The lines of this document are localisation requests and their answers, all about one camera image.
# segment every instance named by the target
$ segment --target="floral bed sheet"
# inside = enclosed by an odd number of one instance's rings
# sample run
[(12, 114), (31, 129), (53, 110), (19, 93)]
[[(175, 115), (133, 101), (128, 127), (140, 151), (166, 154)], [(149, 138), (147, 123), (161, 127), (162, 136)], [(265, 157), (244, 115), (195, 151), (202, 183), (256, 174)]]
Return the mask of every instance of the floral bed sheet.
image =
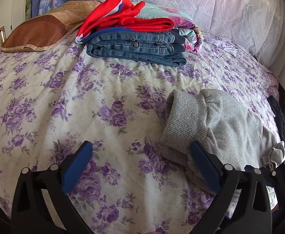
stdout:
[(90, 57), (75, 35), (43, 52), (0, 51), (0, 207), (7, 216), (22, 168), (45, 170), (88, 140), (93, 157), (68, 196), (94, 232), (189, 233), (213, 197), (161, 157), (165, 100), (176, 88), (226, 91), (279, 138), (266, 101), (277, 97), (278, 82), (236, 44), (205, 35), (200, 54), (186, 53), (187, 65), (173, 68)]

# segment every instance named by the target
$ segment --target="floral blanket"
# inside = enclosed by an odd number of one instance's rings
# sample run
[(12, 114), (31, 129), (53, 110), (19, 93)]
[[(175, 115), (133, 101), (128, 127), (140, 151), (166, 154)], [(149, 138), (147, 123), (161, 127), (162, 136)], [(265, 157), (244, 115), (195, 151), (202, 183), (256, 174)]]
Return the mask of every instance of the floral blanket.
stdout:
[(88, 140), (93, 157), (68, 196), (94, 232), (188, 234), (213, 198), (161, 157), (165, 100), (176, 88), (226, 91), (279, 139), (266, 101), (278, 82), (234, 43), (205, 35), (201, 52), (172, 68), (90, 57), (75, 35), (47, 51), (0, 51), (0, 207), (7, 216), (22, 168), (45, 170)]

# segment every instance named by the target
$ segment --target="silver screw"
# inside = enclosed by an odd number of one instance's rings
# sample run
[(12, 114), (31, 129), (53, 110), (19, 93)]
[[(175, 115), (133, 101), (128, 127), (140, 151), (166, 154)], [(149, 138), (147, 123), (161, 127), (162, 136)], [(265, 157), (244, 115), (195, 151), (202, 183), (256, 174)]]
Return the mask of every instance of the silver screw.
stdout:
[(232, 167), (232, 165), (231, 164), (225, 164), (225, 169), (227, 170), (227, 171), (232, 171), (234, 168)]
[(26, 167), (26, 168), (23, 168), (23, 169), (22, 169), (22, 173), (23, 173), (23, 174), (26, 174), (26, 173), (28, 173), (28, 170), (29, 170), (29, 168), (27, 168), (27, 167)]
[(58, 168), (59, 168), (59, 165), (57, 165), (56, 163), (54, 163), (53, 165), (50, 166), (50, 169), (51, 169), (52, 171), (55, 171), (55, 170), (57, 170)]
[(254, 169), (254, 172), (256, 173), (256, 174), (261, 174), (262, 172), (260, 171), (260, 169), (258, 169), (258, 168), (255, 168)]

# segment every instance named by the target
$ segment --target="gray fabric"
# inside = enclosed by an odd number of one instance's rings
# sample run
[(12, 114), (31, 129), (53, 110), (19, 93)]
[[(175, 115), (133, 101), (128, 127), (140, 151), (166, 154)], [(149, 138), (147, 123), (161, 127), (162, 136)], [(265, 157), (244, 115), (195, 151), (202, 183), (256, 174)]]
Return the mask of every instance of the gray fabric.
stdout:
[(212, 194), (192, 160), (192, 142), (200, 141), (236, 170), (244, 170), (245, 165), (261, 167), (261, 158), (277, 144), (259, 117), (219, 90), (204, 89), (197, 95), (174, 90), (166, 102), (165, 125), (163, 157), (183, 165), (189, 180)]
[(268, 156), (262, 157), (262, 164), (273, 171), (280, 164), (285, 156), (284, 141), (276, 144), (269, 152)]

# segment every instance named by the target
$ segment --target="brown pillow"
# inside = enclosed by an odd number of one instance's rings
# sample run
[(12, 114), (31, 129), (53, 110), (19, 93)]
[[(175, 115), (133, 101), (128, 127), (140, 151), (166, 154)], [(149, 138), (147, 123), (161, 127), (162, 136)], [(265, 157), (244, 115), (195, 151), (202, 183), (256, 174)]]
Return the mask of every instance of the brown pillow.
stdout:
[(2, 44), (6, 53), (50, 49), (70, 35), (100, 4), (94, 0), (72, 0), (48, 13), (20, 24)]

